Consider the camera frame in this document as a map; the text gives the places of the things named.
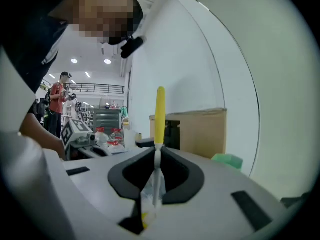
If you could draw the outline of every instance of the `backpack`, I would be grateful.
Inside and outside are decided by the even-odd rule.
[[[43,104],[46,106],[49,106],[49,104],[51,102],[50,93],[51,93],[51,88],[49,88],[48,92],[45,95],[44,101],[43,101]]]

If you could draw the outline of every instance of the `red shirt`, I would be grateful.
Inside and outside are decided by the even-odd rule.
[[[56,82],[52,88],[51,88],[51,93],[50,95],[56,95],[56,94],[61,94],[64,90],[64,86],[59,83],[59,82]],[[62,106],[63,106],[63,102],[65,102],[67,100],[66,97],[59,97],[59,98],[55,98],[55,99],[52,99],[51,102],[50,102],[50,110],[51,111],[54,111],[56,113],[59,113],[59,114],[62,114]]]

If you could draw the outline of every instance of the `person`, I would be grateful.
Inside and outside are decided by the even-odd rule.
[[[50,92],[50,105],[49,105],[49,133],[61,137],[61,116],[63,103],[67,101],[64,96],[64,84],[69,81],[69,73],[62,72],[60,80],[56,82]]]
[[[120,43],[131,36],[143,18],[137,0],[1,0],[1,42],[13,66],[36,93],[58,55],[58,44],[68,25],[87,37]],[[62,140],[47,132],[31,108],[20,132],[65,159]]]

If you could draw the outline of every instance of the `plastic bottle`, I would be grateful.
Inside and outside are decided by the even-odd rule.
[[[125,138],[124,136],[121,134],[122,130],[121,129],[112,129],[113,133],[110,135],[110,141],[111,142],[115,142],[117,141],[120,145],[124,146],[125,145]]]
[[[108,144],[109,144],[108,150],[112,154],[118,154],[118,153],[125,152],[125,147],[123,145],[119,144],[119,142],[117,140],[108,141]]]
[[[101,148],[108,149],[109,137],[108,137],[108,135],[106,135],[104,133],[105,128],[104,127],[97,127],[96,131],[97,132],[95,133],[95,139],[96,139],[97,145],[100,146]]]

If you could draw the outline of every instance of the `black cap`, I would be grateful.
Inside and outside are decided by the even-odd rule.
[[[70,78],[69,73],[68,72],[62,72],[60,75],[60,78],[63,76],[67,76],[68,78]]]
[[[133,17],[127,19],[127,30],[122,31],[120,37],[110,37],[108,44],[114,46],[127,40],[128,37],[131,37],[137,31],[143,18],[144,12],[142,11],[141,5],[138,0],[133,0]]]

